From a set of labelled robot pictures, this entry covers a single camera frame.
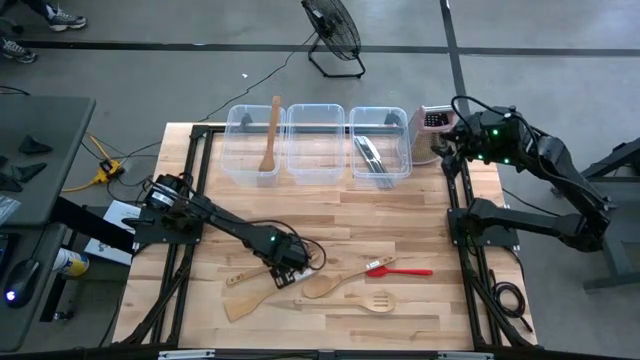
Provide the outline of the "grey metal stand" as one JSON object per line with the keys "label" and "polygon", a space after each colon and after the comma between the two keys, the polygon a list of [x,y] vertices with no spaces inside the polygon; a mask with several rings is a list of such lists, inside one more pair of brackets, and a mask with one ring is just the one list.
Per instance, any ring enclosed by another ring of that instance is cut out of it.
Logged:
{"label": "grey metal stand", "polygon": [[640,246],[640,137],[614,147],[581,174],[613,196],[603,247],[609,274],[585,282],[584,290],[640,284],[640,270],[633,268],[625,250],[626,245]]}

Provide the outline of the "wooden spoon with white label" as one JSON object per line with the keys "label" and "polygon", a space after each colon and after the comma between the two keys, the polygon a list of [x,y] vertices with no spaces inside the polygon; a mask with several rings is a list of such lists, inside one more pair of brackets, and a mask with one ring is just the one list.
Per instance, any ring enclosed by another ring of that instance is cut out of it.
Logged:
{"label": "wooden spoon with white label", "polygon": [[360,264],[354,268],[342,271],[334,275],[321,274],[314,276],[304,287],[303,295],[307,298],[315,299],[327,295],[334,288],[340,285],[342,282],[356,276],[363,274],[369,270],[377,269],[383,265],[390,264],[397,260],[395,254],[380,257],[372,260],[366,264]]}

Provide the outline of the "clear plastic bin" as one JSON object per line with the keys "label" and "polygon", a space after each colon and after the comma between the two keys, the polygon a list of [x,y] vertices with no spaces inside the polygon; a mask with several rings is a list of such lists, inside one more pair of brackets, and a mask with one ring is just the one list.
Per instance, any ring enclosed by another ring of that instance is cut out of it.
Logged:
{"label": "clear plastic bin", "polygon": [[398,183],[409,177],[413,169],[406,112],[398,107],[355,107],[349,112],[349,134],[352,145],[351,170],[358,189],[380,188],[379,174],[372,173],[359,149],[355,136],[367,136],[377,148],[387,175]]}
{"label": "clear plastic bin", "polygon": [[279,183],[284,152],[286,111],[279,108],[279,120],[273,144],[274,169],[259,166],[267,150],[272,108],[270,105],[236,105],[227,116],[222,145],[221,167],[236,185],[276,187]]}
{"label": "clear plastic bin", "polygon": [[335,185],[346,167],[346,121],[338,104],[287,109],[286,168],[297,185]]}

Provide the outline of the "small wooden spatula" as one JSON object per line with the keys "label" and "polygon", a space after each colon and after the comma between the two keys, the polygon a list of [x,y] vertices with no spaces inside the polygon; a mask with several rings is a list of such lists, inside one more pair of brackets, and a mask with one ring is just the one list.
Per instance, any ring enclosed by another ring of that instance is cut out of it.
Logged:
{"label": "small wooden spatula", "polygon": [[239,274],[228,277],[226,279],[226,286],[234,287],[241,282],[244,282],[256,276],[262,275],[264,273],[268,273],[269,271],[270,271],[269,267],[262,266],[262,267],[257,267],[257,268],[253,268],[253,269],[241,272]]}

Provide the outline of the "plain wooden spoon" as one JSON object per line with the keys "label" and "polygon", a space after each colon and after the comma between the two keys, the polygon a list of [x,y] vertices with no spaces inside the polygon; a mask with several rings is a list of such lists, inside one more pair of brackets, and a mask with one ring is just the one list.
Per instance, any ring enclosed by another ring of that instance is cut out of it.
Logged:
{"label": "plain wooden spoon", "polygon": [[263,159],[259,165],[260,172],[271,172],[275,168],[274,143],[276,138],[277,124],[280,118],[280,96],[273,96],[271,103],[271,116],[267,132],[267,144]]}

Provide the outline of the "clear plastic bag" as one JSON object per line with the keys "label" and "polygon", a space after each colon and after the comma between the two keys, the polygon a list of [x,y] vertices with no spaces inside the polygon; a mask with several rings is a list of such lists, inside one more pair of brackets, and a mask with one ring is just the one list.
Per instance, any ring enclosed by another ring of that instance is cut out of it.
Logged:
{"label": "clear plastic bag", "polygon": [[4,225],[20,206],[18,200],[0,195],[0,226]]}

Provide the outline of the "person's shoe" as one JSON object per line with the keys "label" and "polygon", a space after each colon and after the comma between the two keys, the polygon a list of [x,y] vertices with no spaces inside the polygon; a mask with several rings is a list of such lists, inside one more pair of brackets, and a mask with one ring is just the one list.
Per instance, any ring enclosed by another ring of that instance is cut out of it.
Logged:
{"label": "person's shoe", "polygon": [[0,37],[0,54],[8,59],[15,60],[23,64],[34,63],[38,55],[13,40]]}
{"label": "person's shoe", "polygon": [[87,19],[85,17],[67,13],[60,7],[47,5],[46,9],[46,21],[49,28],[55,32],[62,32],[68,29],[78,30],[87,25]]}

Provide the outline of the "black metal table frame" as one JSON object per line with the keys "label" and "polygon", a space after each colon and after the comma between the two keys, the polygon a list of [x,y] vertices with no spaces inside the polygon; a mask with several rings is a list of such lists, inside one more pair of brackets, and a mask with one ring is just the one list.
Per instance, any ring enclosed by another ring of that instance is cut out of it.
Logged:
{"label": "black metal table frame", "polygon": [[179,350],[196,350],[213,360],[284,358],[434,358],[473,348],[458,250],[451,244],[445,177],[437,167],[415,170],[391,190],[358,189],[351,175],[333,186],[297,185],[282,175],[276,187],[244,187],[220,165],[223,136],[191,123],[167,125],[156,170],[177,174],[207,171],[194,182],[216,204],[248,219],[276,219],[323,246],[322,274],[334,275],[395,254],[389,268],[429,269],[431,276],[366,272],[338,285],[324,298],[386,291],[397,298],[389,313],[359,307],[261,305],[230,322],[223,301],[233,288],[273,280],[264,273],[234,287],[230,276],[261,266],[242,243],[206,227],[200,243],[156,243],[133,258],[114,333],[124,340],[148,314],[161,287],[184,255],[192,266],[183,290],[169,300],[161,337]]}

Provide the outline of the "wooden turner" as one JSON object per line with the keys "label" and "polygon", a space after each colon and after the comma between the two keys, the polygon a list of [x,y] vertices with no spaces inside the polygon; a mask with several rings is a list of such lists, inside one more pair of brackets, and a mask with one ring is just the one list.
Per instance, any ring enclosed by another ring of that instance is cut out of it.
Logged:
{"label": "wooden turner", "polygon": [[278,309],[292,310],[293,300],[301,293],[303,282],[295,282],[282,289],[271,280],[255,281],[233,288],[223,301],[227,318],[235,322],[266,305]]}

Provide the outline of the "metal tongs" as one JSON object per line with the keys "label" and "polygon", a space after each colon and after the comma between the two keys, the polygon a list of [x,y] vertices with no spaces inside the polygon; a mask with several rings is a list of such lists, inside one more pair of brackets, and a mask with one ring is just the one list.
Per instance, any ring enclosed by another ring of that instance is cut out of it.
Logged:
{"label": "metal tongs", "polygon": [[355,136],[354,141],[355,141],[356,147],[359,149],[361,155],[363,156],[369,170],[371,171],[371,165],[369,163],[370,155],[368,152],[369,148],[367,147],[367,144],[363,140],[361,140],[360,136]]}

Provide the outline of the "red silicone spatula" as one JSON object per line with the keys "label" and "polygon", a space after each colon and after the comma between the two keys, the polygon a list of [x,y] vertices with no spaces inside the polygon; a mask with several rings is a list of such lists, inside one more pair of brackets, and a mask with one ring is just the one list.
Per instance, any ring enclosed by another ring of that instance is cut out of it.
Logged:
{"label": "red silicone spatula", "polygon": [[411,276],[431,276],[432,270],[429,269],[402,269],[402,268],[389,268],[386,266],[380,266],[366,272],[369,277],[384,277],[389,274],[411,275]]}

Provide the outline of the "chrome-handled metal utensil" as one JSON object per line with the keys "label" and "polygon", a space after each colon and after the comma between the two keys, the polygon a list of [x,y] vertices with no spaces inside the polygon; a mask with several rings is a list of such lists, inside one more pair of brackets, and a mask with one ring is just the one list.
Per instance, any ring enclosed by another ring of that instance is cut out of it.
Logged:
{"label": "chrome-handled metal utensil", "polygon": [[380,188],[385,188],[385,189],[393,189],[395,187],[395,183],[387,175],[386,168],[383,166],[380,158],[378,156],[376,156],[375,153],[371,149],[369,149],[368,152],[369,152],[369,155],[370,155],[369,163],[371,165],[371,172],[379,174],[379,177],[377,179],[379,187]]}

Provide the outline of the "white and yellow can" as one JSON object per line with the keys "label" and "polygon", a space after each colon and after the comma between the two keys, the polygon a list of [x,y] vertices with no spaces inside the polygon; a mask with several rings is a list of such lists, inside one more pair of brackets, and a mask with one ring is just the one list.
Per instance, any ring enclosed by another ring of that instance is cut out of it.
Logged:
{"label": "white and yellow can", "polygon": [[85,254],[60,248],[52,266],[52,271],[70,277],[79,277],[87,272],[89,266],[90,261]]}

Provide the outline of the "pink-handled metal box grater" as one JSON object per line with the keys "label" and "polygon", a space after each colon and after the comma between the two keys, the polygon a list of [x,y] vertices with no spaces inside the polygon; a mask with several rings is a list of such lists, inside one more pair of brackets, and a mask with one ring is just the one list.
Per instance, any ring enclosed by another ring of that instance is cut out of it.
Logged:
{"label": "pink-handled metal box grater", "polygon": [[432,150],[432,136],[448,132],[457,121],[450,105],[420,106],[409,122],[411,157],[414,166],[435,162],[439,156]]}

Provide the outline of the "grey side desk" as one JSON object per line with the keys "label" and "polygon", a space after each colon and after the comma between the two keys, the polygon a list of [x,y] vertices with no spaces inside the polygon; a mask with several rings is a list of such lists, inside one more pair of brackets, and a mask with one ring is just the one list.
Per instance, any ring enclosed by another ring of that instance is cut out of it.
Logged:
{"label": "grey side desk", "polygon": [[[8,158],[1,172],[10,176],[12,165],[47,164],[41,173],[21,185],[21,192],[6,194],[21,206],[0,226],[0,232],[18,236],[6,268],[0,272],[0,353],[21,347],[38,309],[67,232],[65,225],[51,223],[49,218],[94,108],[95,101],[84,97],[0,96],[0,155]],[[18,147],[26,135],[51,146],[53,151],[38,155],[20,153]],[[10,308],[4,300],[5,282],[13,267],[29,258],[40,262],[34,294],[25,306]]]}

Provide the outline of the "black support beam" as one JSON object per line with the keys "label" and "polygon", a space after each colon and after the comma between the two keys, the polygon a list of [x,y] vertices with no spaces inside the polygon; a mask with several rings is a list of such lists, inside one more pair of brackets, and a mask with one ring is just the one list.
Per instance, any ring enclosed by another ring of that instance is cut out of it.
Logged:
{"label": "black support beam", "polygon": [[112,248],[130,255],[134,254],[133,234],[63,197],[57,198],[50,220],[62,223],[70,229],[95,238]]}

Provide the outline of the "white paper booklet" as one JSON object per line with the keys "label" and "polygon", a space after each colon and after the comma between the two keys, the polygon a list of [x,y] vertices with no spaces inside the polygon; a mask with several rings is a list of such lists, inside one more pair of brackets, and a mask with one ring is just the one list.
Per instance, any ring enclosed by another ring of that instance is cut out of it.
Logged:
{"label": "white paper booklet", "polygon": [[[134,234],[135,230],[129,225],[124,224],[122,220],[125,218],[137,218],[140,215],[140,211],[141,209],[139,207],[113,200],[103,215],[103,219]],[[94,238],[89,240],[84,248],[84,252],[127,266],[131,265],[133,258],[132,254],[110,247]]]}

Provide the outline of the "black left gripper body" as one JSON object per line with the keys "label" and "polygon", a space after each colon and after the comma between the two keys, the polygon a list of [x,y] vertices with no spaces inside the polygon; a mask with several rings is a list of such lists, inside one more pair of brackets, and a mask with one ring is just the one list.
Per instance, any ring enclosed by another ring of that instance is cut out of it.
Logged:
{"label": "black left gripper body", "polygon": [[269,266],[295,271],[303,271],[309,267],[310,255],[306,246],[300,241],[280,241],[272,249]]}

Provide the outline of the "black floor fan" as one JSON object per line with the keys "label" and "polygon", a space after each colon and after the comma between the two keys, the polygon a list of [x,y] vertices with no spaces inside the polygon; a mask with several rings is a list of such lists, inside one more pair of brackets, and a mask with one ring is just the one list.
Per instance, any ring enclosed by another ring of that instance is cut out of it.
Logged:
{"label": "black floor fan", "polygon": [[[366,68],[360,58],[361,38],[350,13],[341,0],[301,0],[307,18],[317,35],[307,51],[308,60],[325,78],[360,79]],[[314,59],[319,42],[342,61],[356,61],[360,71],[354,74],[329,74]]]}

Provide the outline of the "slotted wooden spoon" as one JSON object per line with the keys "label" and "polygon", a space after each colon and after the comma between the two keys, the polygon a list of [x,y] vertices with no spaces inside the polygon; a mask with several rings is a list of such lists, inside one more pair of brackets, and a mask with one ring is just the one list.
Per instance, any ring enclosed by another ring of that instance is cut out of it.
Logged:
{"label": "slotted wooden spoon", "polygon": [[373,313],[389,313],[396,308],[397,298],[386,291],[376,291],[365,296],[349,298],[297,298],[273,302],[279,308],[293,309],[295,306],[359,307]]}

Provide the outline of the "dark-handled slim knife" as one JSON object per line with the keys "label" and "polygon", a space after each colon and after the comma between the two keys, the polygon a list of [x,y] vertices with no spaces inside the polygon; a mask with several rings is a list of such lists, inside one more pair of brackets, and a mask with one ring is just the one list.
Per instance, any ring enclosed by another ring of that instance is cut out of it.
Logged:
{"label": "dark-handled slim knife", "polygon": [[376,147],[374,146],[374,144],[371,142],[371,140],[370,140],[367,136],[360,136],[360,138],[361,138],[361,140],[363,140],[363,141],[367,144],[367,147],[369,148],[369,150],[370,150],[370,151],[371,151],[371,153],[373,154],[374,159],[375,159],[378,163],[382,164],[381,156],[380,156],[380,154],[379,154],[379,152],[378,152],[377,148],[376,148]]}

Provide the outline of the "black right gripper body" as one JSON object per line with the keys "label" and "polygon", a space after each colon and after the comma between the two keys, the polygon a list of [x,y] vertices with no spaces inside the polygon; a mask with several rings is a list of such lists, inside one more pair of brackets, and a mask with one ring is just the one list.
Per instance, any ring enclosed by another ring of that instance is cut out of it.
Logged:
{"label": "black right gripper body", "polygon": [[459,120],[451,129],[449,139],[463,157],[478,159],[479,157],[479,121],[467,119]]}

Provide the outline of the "black computer mouse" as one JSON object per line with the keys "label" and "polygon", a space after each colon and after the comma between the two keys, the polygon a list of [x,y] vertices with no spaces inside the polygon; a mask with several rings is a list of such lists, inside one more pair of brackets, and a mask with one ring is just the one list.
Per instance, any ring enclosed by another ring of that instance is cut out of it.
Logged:
{"label": "black computer mouse", "polygon": [[20,261],[9,272],[4,286],[4,300],[10,308],[23,307],[31,300],[39,271],[40,262],[29,258]]}

